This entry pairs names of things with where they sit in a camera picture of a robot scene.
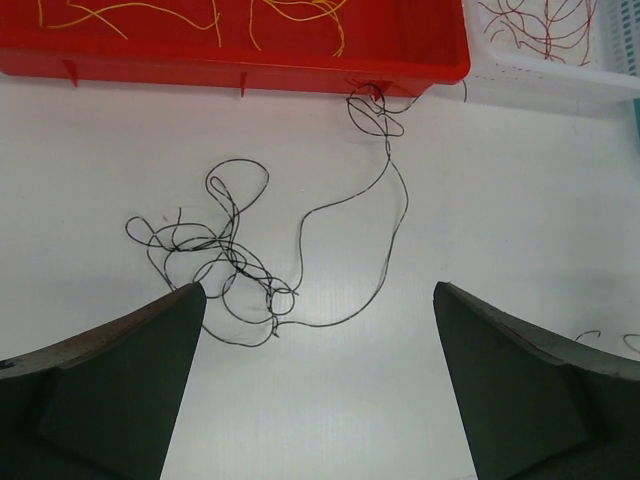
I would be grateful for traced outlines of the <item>teal transparent plastic tray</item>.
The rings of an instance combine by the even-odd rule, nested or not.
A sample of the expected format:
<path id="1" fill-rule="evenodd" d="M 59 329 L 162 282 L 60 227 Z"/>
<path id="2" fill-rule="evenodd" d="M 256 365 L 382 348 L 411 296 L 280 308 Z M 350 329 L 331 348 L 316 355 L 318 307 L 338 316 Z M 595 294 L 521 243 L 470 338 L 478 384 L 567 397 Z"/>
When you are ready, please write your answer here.
<path id="1" fill-rule="evenodd" d="M 638 98 L 630 102 L 629 110 L 635 138 L 640 141 L 640 100 Z"/>

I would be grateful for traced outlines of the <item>white perforated plastic basket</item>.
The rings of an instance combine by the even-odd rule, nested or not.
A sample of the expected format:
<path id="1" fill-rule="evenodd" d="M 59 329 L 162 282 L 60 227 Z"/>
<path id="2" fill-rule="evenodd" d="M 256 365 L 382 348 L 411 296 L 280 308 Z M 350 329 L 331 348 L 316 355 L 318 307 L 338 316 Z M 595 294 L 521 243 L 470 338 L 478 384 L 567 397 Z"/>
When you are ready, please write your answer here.
<path id="1" fill-rule="evenodd" d="M 468 82 L 593 103 L 639 96 L 636 1 L 466 1 Z"/>

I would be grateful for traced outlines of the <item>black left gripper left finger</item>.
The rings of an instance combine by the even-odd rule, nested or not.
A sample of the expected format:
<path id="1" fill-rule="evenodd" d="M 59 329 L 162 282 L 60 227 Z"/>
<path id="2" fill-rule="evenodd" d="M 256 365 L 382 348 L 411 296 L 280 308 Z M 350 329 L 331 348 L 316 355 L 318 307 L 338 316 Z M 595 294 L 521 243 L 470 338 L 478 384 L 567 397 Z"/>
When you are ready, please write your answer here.
<path id="1" fill-rule="evenodd" d="M 157 479 L 206 307 L 198 283 L 1 363 L 4 479 Z"/>

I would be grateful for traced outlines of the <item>red plastic tray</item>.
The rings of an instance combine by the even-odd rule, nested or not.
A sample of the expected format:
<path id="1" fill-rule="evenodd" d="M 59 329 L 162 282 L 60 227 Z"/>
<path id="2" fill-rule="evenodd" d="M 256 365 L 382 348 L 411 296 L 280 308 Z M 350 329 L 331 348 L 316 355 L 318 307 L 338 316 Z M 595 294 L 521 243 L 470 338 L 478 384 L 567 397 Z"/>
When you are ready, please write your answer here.
<path id="1" fill-rule="evenodd" d="M 458 1 L 5 1 L 13 76 L 416 97 L 471 59 Z"/>

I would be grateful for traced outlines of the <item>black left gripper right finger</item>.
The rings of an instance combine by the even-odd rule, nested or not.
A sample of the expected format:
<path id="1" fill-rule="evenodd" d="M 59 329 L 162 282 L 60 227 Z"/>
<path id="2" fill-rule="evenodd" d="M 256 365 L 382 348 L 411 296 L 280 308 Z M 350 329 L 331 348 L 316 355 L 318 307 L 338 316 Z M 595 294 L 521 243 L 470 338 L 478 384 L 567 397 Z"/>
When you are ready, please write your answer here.
<path id="1" fill-rule="evenodd" d="M 638 478 L 638 361 L 451 283 L 436 285 L 433 306 L 478 478 Z"/>

